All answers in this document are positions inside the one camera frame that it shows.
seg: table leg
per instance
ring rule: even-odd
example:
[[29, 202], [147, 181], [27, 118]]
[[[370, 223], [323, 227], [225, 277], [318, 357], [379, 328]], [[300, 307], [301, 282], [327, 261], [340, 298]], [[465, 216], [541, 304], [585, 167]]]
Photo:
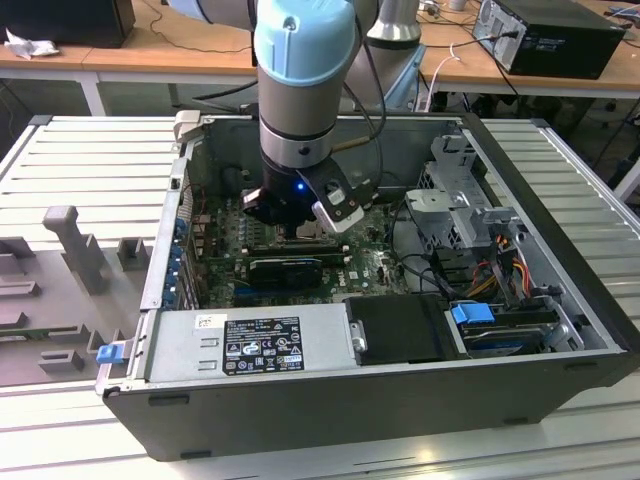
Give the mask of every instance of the table leg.
[[100, 96], [100, 90], [98, 88], [100, 81], [98, 75], [94, 72], [83, 72], [78, 75], [76, 81], [80, 83], [82, 87], [84, 98], [87, 101], [91, 115], [94, 117], [106, 117], [108, 113]]
[[178, 93], [178, 86], [175, 83], [169, 83], [169, 98], [171, 99], [171, 106], [174, 108], [180, 108], [180, 94]]
[[640, 184], [640, 161], [637, 161], [633, 166], [629, 173], [625, 175], [625, 177], [620, 180], [620, 183], [615, 188], [613, 193], [616, 194], [623, 202], [629, 198], [629, 196], [633, 193], [636, 187]]

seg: motherboard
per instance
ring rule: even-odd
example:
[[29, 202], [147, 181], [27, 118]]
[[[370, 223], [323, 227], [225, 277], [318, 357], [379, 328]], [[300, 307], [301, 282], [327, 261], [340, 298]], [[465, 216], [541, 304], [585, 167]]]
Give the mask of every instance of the motherboard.
[[281, 227], [245, 215], [239, 201], [207, 203], [209, 213], [196, 216], [194, 227], [197, 262], [206, 269], [201, 303], [208, 308], [337, 303], [409, 291], [389, 250], [388, 206], [372, 207], [345, 234], [329, 236], [307, 222], [290, 239]]

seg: power supply label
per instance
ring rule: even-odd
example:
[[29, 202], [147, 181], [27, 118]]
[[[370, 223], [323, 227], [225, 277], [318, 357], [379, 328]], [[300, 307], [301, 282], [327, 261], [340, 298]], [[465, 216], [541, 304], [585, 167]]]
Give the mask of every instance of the power supply label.
[[227, 375], [304, 370], [299, 317], [228, 320], [224, 324]]

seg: floor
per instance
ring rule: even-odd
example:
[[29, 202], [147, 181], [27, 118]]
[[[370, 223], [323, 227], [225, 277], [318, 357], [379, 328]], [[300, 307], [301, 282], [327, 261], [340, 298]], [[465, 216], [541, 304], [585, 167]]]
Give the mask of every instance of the floor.
[[[225, 88], [228, 87], [180, 85], [180, 98], [185, 102], [181, 108], [199, 109], [199, 105], [189, 102], [191, 97]], [[174, 115], [178, 110], [171, 106], [166, 85], [112, 83], [102, 84], [100, 89], [113, 115]], [[255, 101], [256, 90], [236, 95], [233, 100], [235, 105]], [[573, 134], [566, 139], [587, 161], [599, 155], [634, 103], [633, 100], [618, 101], [615, 111], [609, 112], [605, 110], [609, 102], [608, 99], [596, 100]], [[455, 99], [449, 102], [450, 105], [455, 103]], [[74, 82], [6, 80], [0, 84], [0, 158], [9, 150], [14, 138], [20, 135], [33, 114], [89, 115], [89, 111], [79, 85]], [[509, 109], [506, 108], [504, 112], [499, 110], [499, 114], [509, 116]], [[611, 177], [617, 161], [634, 148], [639, 132], [636, 127], [624, 126], [596, 167], [601, 177], [605, 180]]]

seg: yellow wire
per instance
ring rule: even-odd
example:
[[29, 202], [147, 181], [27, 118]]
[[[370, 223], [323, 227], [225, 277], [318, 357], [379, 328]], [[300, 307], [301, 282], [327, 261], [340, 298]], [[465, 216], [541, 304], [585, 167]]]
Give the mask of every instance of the yellow wire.
[[522, 265], [520, 265], [519, 263], [515, 263], [513, 264], [513, 266], [515, 268], [518, 269], [518, 271], [520, 272], [520, 277], [522, 277], [522, 293], [524, 293], [525, 295], [527, 295], [527, 290], [524, 286], [524, 281], [525, 281], [525, 273], [524, 273], [524, 268], [522, 268]]
[[478, 285], [476, 288], [474, 288], [473, 290], [471, 290], [471, 292], [469, 292], [467, 294], [467, 296], [469, 297], [473, 297], [479, 293], [482, 293], [482, 291], [486, 290], [487, 288], [489, 288], [494, 282], [496, 281], [496, 277], [492, 276], [491, 278], [485, 280], [485, 282], [481, 285]]

